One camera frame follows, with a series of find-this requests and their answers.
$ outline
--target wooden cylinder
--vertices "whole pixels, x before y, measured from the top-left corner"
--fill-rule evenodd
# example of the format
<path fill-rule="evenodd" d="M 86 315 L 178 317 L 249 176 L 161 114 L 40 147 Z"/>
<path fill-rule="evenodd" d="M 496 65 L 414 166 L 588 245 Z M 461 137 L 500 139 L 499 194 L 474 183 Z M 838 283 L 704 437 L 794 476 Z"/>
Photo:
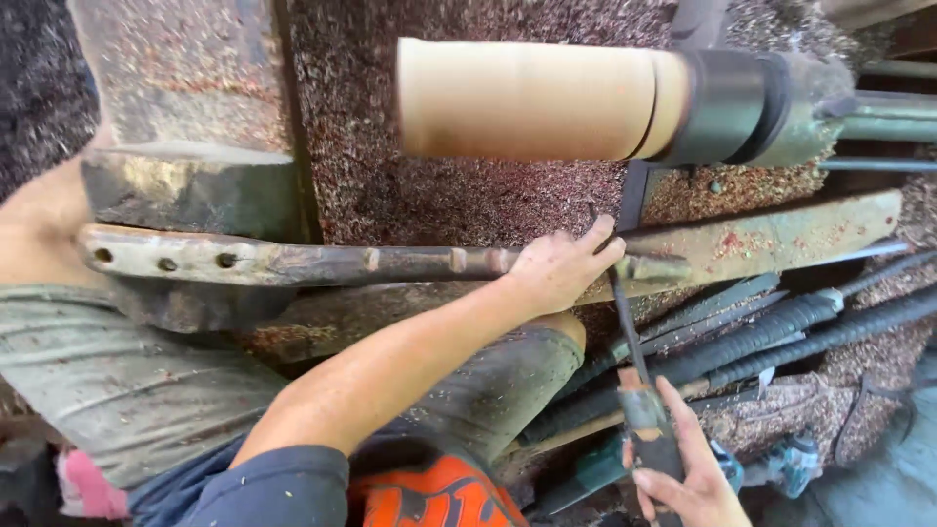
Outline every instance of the wooden cylinder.
<path fill-rule="evenodd" d="M 405 154 L 514 159 L 653 156 L 690 90 L 669 52 L 415 38 L 398 41 L 397 86 Z"/>

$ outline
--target pink cloth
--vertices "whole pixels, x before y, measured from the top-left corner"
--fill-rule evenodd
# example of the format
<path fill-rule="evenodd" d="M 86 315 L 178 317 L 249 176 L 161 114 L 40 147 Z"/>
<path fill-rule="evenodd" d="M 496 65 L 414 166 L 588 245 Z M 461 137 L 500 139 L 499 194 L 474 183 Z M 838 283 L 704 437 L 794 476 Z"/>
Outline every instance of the pink cloth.
<path fill-rule="evenodd" d="M 129 518 L 126 492 L 115 489 L 87 454 L 72 450 L 61 454 L 57 469 L 62 487 L 62 514 L 80 518 Z"/>

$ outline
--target hole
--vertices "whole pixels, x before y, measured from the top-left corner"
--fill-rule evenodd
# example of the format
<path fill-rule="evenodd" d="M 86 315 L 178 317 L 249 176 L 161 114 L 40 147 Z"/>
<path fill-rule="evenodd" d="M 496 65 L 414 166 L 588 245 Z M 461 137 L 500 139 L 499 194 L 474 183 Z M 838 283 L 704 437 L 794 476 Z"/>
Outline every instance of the hole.
<path fill-rule="evenodd" d="M 237 263 L 237 257 L 228 252 L 222 252 L 215 256 L 215 263 L 222 269 L 231 269 Z"/>
<path fill-rule="evenodd" d="M 161 258 L 159 262 L 156 262 L 156 267 L 159 267 L 160 269 L 162 269 L 163 271 L 166 271 L 167 273 L 171 273 L 172 271 L 175 271 L 176 269 L 179 268 L 179 266 L 176 265 L 175 262 L 170 260 L 169 258 Z"/>
<path fill-rule="evenodd" d="M 95 260 L 105 263 L 105 264 L 109 264 L 114 261 L 114 256 L 111 254 L 109 250 L 105 248 L 100 248 L 95 251 Z"/>

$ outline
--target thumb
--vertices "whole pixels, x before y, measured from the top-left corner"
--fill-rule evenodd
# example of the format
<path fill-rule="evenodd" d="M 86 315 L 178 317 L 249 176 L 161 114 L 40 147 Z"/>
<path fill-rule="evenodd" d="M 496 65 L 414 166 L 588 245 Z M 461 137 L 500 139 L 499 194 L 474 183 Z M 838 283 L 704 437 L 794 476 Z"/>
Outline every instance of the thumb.
<path fill-rule="evenodd" d="M 634 484 L 645 494 L 674 509 L 680 516 L 692 512 L 696 496 L 667 474 L 650 469 L 634 471 Z"/>

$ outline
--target left hand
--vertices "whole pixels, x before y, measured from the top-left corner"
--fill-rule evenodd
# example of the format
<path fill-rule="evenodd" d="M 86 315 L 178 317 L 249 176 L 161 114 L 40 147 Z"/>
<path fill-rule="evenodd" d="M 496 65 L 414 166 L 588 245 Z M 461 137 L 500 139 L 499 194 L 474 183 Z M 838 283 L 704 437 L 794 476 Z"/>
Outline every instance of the left hand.
<path fill-rule="evenodd" d="M 599 275 L 624 257 L 625 241 L 621 238 L 595 254 L 614 229 L 615 220 L 606 214 L 578 240 L 565 231 L 537 238 L 501 279 L 512 280 L 521 289 L 535 316 L 569 309 Z"/>

